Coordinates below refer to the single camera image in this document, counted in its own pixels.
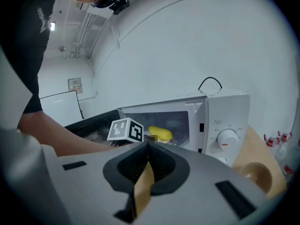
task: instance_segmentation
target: microwave control panel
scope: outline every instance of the microwave control panel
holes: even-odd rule
[[[208,134],[205,154],[231,166],[237,157],[248,126],[250,96],[207,98]]]

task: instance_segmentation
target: white wall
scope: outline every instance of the white wall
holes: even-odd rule
[[[93,72],[83,58],[63,60],[62,58],[44,59],[38,73],[39,97],[68,91],[68,79],[81,77],[83,93],[78,101],[84,118],[95,116],[92,78]]]
[[[267,0],[134,0],[113,18],[120,50],[107,26],[93,54],[97,114],[195,90],[214,76],[250,94],[249,124],[261,137],[292,129],[299,47]]]

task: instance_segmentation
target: wooden table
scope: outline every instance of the wooden table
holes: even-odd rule
[[[260,162],[264,164],[272,175],[272,187],[267,193],[267,198],[271,199],[286,190],[283,174],[270,153],[268,147],[260,139],[257,133],[249,126],[244,139],[244,143],[236,157],[232,169],[240,172],[242,168],[250,162]],[[144,172],[135,185],[135,205],[137,215],[139,215],[150,201],[150,189],[154,184],[153,170],[148,163]]]

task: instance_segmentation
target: black cable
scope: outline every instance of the black cable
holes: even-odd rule
[[[221,85],[221,83],[218,81],[218,79],[216,79],[216,78],[214,78],[214,77],[207,77],[207,78],[205,78],[204,81],[201,83],[201,85],[200,85],[200,87],[198,88],[198,90],[202,87],[203,83],[204,83],[207,79],[210,79],[210,78],[216,80],[216,81],[219,83],[220,87],[223,88],[222,85]]]

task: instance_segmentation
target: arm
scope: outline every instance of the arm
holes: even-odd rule
[[[34,136],[40,144],[53,147],[58,157],[101,152],[114,148],[78,137],[43,111],[23,114],[18,127],[22,133]]]

